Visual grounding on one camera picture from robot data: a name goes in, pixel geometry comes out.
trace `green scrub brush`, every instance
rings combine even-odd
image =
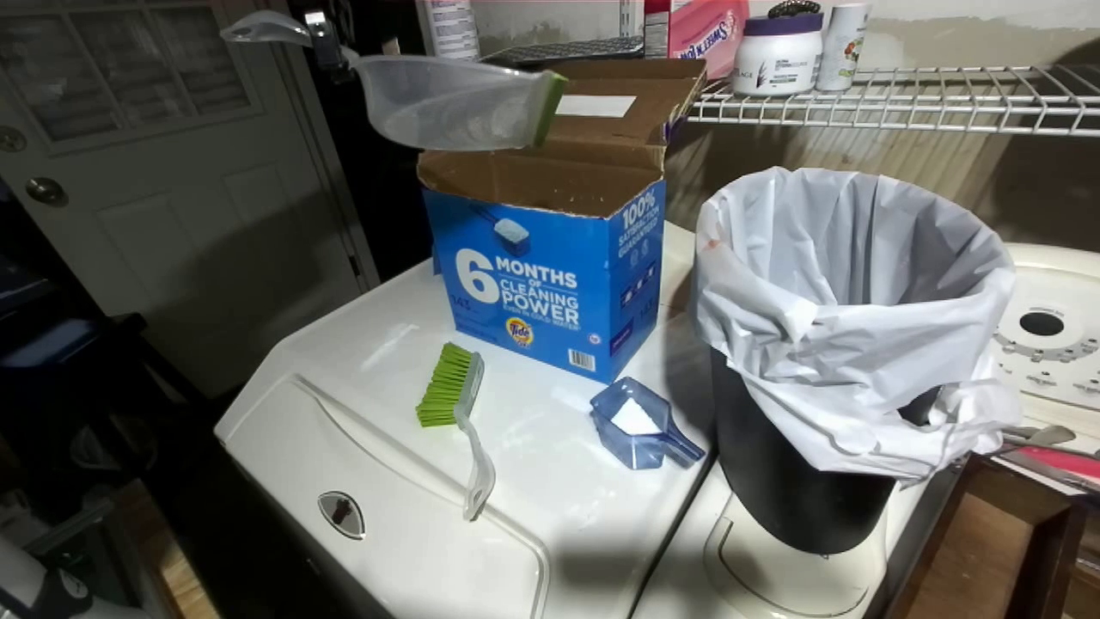
[[[415,408],[421,427],[462,427],[471,441],[473,456],[473,477],[469,484],[469,519],[479,519],[479,512],[487,504],[487,492],[495,484],[495,468],[480,446],[480,436],[471,424],[473,398],[480,391],[486,362],[479,351],[464,351],[457,346],[444,346],[440,362],[432,367],[432,380]]]

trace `cardboard box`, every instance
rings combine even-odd
[[[664,145],[703,61],[559,74],[567,95],[542,150],[425,152],[415,174],[454,326],[612,382],[658,320]]]
[[[645,0],[645,60],[706,60],[709,82],[726,82],[743,46],[748,0]]]
[[[1004,464],[971,459],[892,619],[1058,619],[1086,507]]]

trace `white shelf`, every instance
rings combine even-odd
[[[1100,66],[865,69],[847,95],[703,95],[689,121],[1100,139]]]

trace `blue box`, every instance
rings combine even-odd
[[[454,326],[612,382],[658,325],[668,129],[706,66],[559,74],[567,95],[542,150],[425,152],[415,174]]]

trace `white washing machine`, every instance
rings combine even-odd
[[[695,239],[664,231],[658,330],[622,377],[673,402],[709,445],[709,358],[689,312]],[[415,402],[448,342],[480,351],[473,427],[495,464],[486,512],[464,519],[473,471],[457,427],[424,429]],[[588,421],[606,387],[462,338],[444,284],[421,265],[282,342],[218,436],[321,547],[330,577],[369,593],[366,615],[630,615],[709,459],[630,471]]]
[[[1010,244],[1017,293],[996,326],[1001,380],[1022,391],[1026,424],[1075,429],[1100,446],[1100,256]],[[772,539],[713,468],[664,552],[641,619],[865,615],[926,484],[896,484],[877,529],[837,557]]]

